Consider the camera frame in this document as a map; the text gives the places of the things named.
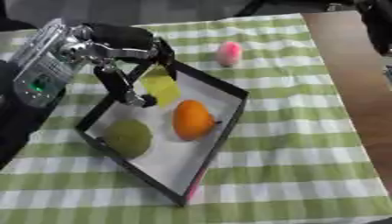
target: black box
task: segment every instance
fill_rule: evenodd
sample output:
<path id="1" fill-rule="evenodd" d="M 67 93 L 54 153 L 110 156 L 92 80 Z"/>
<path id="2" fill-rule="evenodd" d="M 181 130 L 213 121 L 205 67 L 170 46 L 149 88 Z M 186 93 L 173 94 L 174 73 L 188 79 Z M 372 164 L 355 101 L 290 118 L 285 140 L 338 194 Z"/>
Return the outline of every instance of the black box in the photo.
<path id="1" fill-rule="evenodd" d="M 181 91 L 178 101 L 165 108 L 136 108 L 122 105 L 107 95 L 76 129 L 91 147 L 184 206 L 241 116 L 248 92 L 181 62 L 174 63 Z M 171 111 L 184 99 L 203 102 L 221 124 L 199 140 L 179 140 L 172 130 Z M 127 159 L 101 140 L 102 130 L 119 118 L 142 120 L 152 130 L 154 143 L 145 155 Z"/>

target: green striped tablecloth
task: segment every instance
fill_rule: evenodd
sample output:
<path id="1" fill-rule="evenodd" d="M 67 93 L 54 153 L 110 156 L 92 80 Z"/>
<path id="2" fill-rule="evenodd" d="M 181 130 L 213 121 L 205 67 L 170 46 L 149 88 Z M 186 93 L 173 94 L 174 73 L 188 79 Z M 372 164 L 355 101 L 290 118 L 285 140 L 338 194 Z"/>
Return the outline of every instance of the green striped tablecloth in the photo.
<path id="1" fill-rule="evenodd" d="M 89 149 L 73 130 L 105 94 L 86 67 L 0 172 L 0 223 L 362 223 L 392 214 L 299 14 L 144 26 L 178 59 L 250 92 L 246 111 L 186 208 Z M 2 33 L 8 58 L 31 31 Z M 238 41 L 243 60 L 214 52 Z"/>

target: yellow sponge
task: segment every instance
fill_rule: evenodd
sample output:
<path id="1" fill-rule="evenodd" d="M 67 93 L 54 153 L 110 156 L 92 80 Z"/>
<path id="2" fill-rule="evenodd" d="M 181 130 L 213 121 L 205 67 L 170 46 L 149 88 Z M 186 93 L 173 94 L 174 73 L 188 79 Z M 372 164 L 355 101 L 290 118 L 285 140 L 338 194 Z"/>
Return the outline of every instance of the yellow sponge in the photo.
<path id="1" fill-rule="evenodd" d="M 157 105 L 164 108 L 180 97 L 179 86 L 164 67 L 155 66 L 141 79 L 147 92 L 157 97 Z"/>

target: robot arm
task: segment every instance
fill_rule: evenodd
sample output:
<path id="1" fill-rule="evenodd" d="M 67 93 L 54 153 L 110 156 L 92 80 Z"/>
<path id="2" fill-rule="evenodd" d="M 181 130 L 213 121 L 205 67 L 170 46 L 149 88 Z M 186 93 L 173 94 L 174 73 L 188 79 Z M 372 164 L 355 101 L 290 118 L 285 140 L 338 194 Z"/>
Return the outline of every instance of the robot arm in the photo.
<path id="1" fill-rule="evenodd" d="M 125 73 L 116 62 L 137 63 Z M 151 95 L 139 95 L 133 83 L 153 64 L 176 80 L 174 51 L 161 38 L 136 27 L 106 24 L 66 25 L 54 19 L 8 61 L 0 60 L 0 170 L 27 144 L 66 93 L 66 85 L 87 63 L 109 94 L 120 103 L 149 107 Z"/>

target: green fruit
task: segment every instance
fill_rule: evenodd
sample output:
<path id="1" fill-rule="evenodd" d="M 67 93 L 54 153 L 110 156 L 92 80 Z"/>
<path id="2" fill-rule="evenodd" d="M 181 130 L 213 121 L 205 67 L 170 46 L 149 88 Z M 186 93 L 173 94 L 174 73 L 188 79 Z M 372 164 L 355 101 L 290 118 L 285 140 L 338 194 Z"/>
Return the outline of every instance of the green fruit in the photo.
<path id="1" fill-rule="evenodd" d="M 135 120 L 119 120 L 105 129 L 106 144 L 126 158 L 136 158 L 151 145 L 152 134 L 147 125 Z"/>

